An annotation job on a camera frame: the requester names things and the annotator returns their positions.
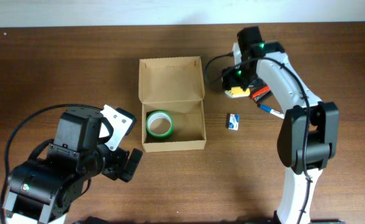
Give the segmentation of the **green tape roll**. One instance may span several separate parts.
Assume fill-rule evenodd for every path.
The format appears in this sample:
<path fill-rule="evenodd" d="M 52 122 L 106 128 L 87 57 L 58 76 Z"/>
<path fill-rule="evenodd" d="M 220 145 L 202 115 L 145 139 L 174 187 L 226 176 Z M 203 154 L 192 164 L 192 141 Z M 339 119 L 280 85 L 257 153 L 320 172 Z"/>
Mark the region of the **green tape roll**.
<path fill-rule="evenodd" d="M 166 111 L 153 111 L 146 119 L 146 130 L 153 138 L 167 138 L 173 133 L 173 119 Z"/>

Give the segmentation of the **yellow sticky note pad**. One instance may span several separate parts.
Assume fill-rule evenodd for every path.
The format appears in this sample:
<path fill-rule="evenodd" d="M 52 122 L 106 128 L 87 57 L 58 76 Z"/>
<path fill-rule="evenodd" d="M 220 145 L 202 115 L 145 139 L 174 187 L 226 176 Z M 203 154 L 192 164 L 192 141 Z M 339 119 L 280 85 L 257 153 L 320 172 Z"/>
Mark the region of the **yellow sticky note pad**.
<path fill-rule="evenodd" d="M 240 86 L 234 86 L 230 90 L 225 90 L 224 93 L 229 98 L 242 98 L 249 96 L 251 91 L 249 88 L 243 90 Z"/>

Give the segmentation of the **brown cardboard box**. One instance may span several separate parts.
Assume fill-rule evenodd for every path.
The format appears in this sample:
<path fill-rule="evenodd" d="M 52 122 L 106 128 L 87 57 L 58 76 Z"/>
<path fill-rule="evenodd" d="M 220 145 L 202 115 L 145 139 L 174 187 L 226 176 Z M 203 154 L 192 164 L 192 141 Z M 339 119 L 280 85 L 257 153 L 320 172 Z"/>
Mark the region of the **brown cardboard box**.
<path fill-rule="evenodd" d="M 204 149 L 204 96 L 199 56 L 140 59 L 141 139 L 145 152 Z M 173 133 L 163 139 L 153 138 L 146 130 L 147 117 L 158 110 L 168 112 L 173 119 Z"/>

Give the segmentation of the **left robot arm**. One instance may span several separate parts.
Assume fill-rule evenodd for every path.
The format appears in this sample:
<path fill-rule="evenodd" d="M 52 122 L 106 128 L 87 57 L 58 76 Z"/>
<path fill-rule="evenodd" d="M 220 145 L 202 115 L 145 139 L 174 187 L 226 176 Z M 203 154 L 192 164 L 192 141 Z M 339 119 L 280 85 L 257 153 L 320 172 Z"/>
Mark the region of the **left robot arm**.
<path fill-rule="evenodd" d="M 73 201 L 104 175 L 129 182 L 142 151 L 119 147 L 136 123 L 133 114 L 104 105 L 64 104 L 53 139 L 33 149 L 28 159 L 9 167 L 4 152 L 5 179 L 0 197 L 1 223 L 63 223 Z"/>

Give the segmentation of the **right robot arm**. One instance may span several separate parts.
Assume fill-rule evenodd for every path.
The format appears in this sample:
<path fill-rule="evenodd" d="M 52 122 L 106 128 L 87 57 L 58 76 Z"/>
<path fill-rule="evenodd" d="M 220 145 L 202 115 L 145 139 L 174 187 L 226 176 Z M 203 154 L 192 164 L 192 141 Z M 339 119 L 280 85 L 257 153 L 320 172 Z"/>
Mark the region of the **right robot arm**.
<path fill-rule="evenodd" d="M 237 34 L 234 65 L 221 80 L 231 97 L 248 96 L 257 82 L 269 87 L 282 109 L 277 152 L 285 167 L 282 200 L 273 223 L 310 223 L 316 182 L 336 154 L 339 110 L 324 103 L 299 77 L 279 42 L 265 42 L 257 26 Z"/>

